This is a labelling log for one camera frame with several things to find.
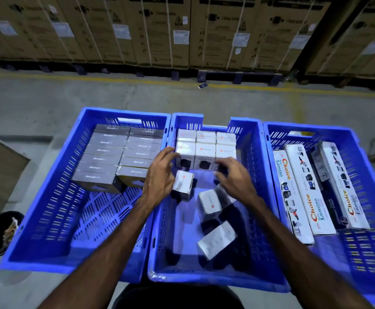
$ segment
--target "blue plastic crate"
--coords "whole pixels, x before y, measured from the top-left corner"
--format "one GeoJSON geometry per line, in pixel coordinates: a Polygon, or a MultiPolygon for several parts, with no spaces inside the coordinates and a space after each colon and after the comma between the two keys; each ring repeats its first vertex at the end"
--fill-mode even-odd
{"type": "MultiPolygon", "coordinates": [[[[70,179],[96,124],[164,129],[170,114],[84,108],[0,264],[0,269],[70,273],[106,239],[132,209],[141,189],[123,194],[88,192],[70,179]]],[[[148,218],[121,276],[137,283],[148,253],[148,218]]]]}
{"type": "MultiPolygon", "coordinates": [[[[242,164],[247,167],[258,193],[279,216],[262,123],[257,119],[232,117],[229,126],[203,124],[203,115],[175,113],[168,145],[175,145],[177,129],[209,130],[235,133],[241,149],[242,164]]],[[[167,197],[158,207],[152,228],[148,277],[161,282],[198,282],[232,285],[272,292],[288,292],[289,286],[280,270],[267,239],[247,209],[239,202],[219,216],[220,221],[201,223],[198,194],[215,187],[212,171],[190,170],[197,179],[195,195],[189,202],[176,203],[167,197]],[[226,249],[210,262],[197,242],[223,220],[228,220],[238,234],[226,249]]]]}
{"type": "MultiPolygon", "coordinates": [[[[266,122],[263,126],[274,182],[279,180],[273,150],[281,149],[285,144],[303,144],[308,151],[319,141],[330,141],[337,145],[372,229],[345,230],[335,236],[315,236],[312,250],[375,304],[375,172],[359,145],[359,138],[352,130],[342,127],[281,122],[266,122]]],[[[280,196],[278,183],[275,189],[276,195],[280,196]]],[[[279,197],[278,209],[280,215],[285,217],[282,197],[279,197]]]]}

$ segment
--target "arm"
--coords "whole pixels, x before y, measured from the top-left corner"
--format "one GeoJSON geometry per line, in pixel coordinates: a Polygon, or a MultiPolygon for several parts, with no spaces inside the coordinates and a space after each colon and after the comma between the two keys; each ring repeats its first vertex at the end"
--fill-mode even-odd
{"type": "Polygon", "coordinates": [[[149,167],[142,197],[115,231],[39,306],[106,308],[152,210],[170,194],[175,182],[173,147],[161,151],[149,167]]]}
{"type": "Polygon", "coordinates": [[[258,196],[248,171],[233,158],[218,159],[228,176],[216,177],[228,194],[238,199],[256,217],[267,235],[292,292],[304,308],[352,308],[373,306],[342,276],[302,244],[258,196]]]}

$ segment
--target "concrete floor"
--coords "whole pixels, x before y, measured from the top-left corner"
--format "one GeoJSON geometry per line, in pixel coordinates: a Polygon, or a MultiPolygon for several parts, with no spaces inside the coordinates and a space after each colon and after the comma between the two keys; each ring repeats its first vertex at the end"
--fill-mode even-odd
{"type": "MultiPolygon", "coordinates": [[[[32,159],[6,210],[25,213],[82,107],[204,114],[204,123],[226,125],[229,118],[346,126],[370,152],[375,140],[375,93],[364,88],[265,84],[233,86],[210,82],[198,89],[193,79],[133,75],[0,71],[0,137],[32,159]],[[50,139],[23,142],[23,138],[50,139]]],[[[35,308],[65,278],[41,272],[0,271],[0,308],[35,308]]],[[[119,282],[117,296],[126,283],[119,282]]],[[[300,308],[291,294],[232,288],[245,308],[300,308]]]]}

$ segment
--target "finger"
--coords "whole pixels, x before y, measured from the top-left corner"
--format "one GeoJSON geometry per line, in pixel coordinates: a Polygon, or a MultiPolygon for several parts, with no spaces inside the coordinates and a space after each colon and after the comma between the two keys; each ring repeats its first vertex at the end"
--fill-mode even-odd
{"type": "Polygon", "coordinates": [[[169,164],[176,156],[180,156],[179,153],[169,153],[168,155],[164,156],[162,162],[169,164]]]}
{"type": "Polygon", "coordinates": [[[163,150],[161,150],[159,152],[159,154],[157,154],[157,156],[154,158],[154,160],[161,161],[164,156],[166,156],[167,154],[169,154],[171,151],[174,151],[174,150],[175,150],[175,148],[172,147],[172,146],[165,147],[163,150]]]}
{"type": "Polygon", "coordinates": [[[222,186],[225,185],[225,183],[227,181],[227,178],[223,173],[221,173],[219,171],[216,171],[215,176],[216,176],[217,180],[221,183],[222,186]]]}
{"type": "Polygon", "coordinates": [[[217,158],[215,159],[215,162],[217,164],[221,164],[223,166],[226,166],[228,169],[229,167],[231,167],[233,165],[233,163],[235,162],[236,160],[229,157],[229,158],[217,158]]]}

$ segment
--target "hand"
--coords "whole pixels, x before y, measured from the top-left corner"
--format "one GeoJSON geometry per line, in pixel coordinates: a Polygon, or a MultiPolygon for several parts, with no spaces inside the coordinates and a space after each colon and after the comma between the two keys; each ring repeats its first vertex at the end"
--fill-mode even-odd
{"type": "Polygon", "coordinates": [[[164,148],[154,159],[146,175],[143,186],[143,203],[156,207],[170,194],[175,183],[175,176],[172,174],[171,162],[179,153],[172,153],[174,147],[164,148]]]}
{"type": "Polygon", "coordinates": [[[215,172],[215,175],[231,197],[246,206],[254,204],[259,199],[248,171],[240,162],[229,157],[218,158],[216,163],[226,166],[228,169],[227,177],[221,172],[215,172]]]}

